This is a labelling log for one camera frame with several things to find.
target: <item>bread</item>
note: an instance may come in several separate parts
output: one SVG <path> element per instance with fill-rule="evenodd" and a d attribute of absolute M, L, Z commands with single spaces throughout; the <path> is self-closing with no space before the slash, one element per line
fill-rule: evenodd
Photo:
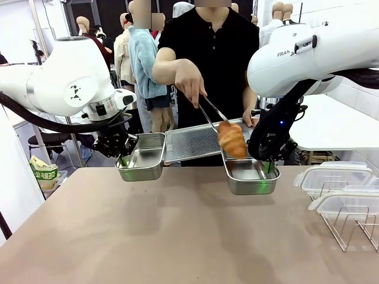
<path fill-rule="evenodd" d="M 246 142 L 241 126 L 223 121 L 217 130 L 221 148 L 237 159 L 245 159 L 247 155 Z"/>

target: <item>beige jacket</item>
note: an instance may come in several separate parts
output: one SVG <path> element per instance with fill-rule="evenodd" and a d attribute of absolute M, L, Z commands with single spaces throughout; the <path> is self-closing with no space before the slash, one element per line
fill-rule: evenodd
<path fill-rule="evenodd" d="M 136 80 L 130 66 L 128 44 L 129 30 L 125 30 L 122 34 L 116 37 L 114 42 L 114 64 L 116 74 L 121 80 L 125 80 L 130 84 L 135 84 Z"/>

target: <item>tongs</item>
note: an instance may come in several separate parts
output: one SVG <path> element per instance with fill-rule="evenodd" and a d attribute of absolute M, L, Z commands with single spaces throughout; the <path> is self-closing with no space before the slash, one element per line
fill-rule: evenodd
<path fill-rule="evenodd" d="M 223 115 L 223 113 L 221 111 L 219 111 L 218 108 L 216 108 L 211 102 L 210 100 L 206 97 L 206 96 L 203 96 L 203 98 L 208 102 L 208 104 L 210 104 L 210 106 L 219 114 L 219 116 L 223 119 L 223 121 L 226 121 L 227 123 L 229 123 L 229 121 L 227 120 L 226 116 Z M 206 114 L 206 112 L 204 111 L 204 109 L 201 107 L 201 105 L 199 104 L 199 109 L 201 110 L 201 112 L 204 114 L 206 120 L 209 122 L 209 124 L 211 125 L 211 127 L 213 128 L 213 130 L 218 134 L 219 132 L 217 131 L 217 129 L 215 128 L 215 126 L 213 125 L 212 121 L 209 119 L 208 115 Z"/>

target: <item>blue fleece jacket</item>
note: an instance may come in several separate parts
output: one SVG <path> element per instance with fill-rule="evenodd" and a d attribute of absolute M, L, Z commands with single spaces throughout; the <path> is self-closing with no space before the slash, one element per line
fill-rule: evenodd
<path fill-rule="evenodd" d="M 158 47 L 149 30 L 129 27 L 130 66 L 136 78 L 138 90 L 145 99 L 167 95 L 166 85 L 159 85 L 153 80 L 152 69 Z"/>

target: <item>perforated tray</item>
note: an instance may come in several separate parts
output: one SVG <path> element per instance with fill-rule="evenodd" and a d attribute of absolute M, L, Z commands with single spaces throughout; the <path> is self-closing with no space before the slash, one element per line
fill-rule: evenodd
<path fill-rule="evenodd" d="M 230 120 L 241 126 L 245 141 L 250 139 L 253 128 L 248 128 L 241 118 Z M 220 154 L 217 133 L 211 125 L 203 124 L 166 132 L 165 162 L 180 162 Z"/>

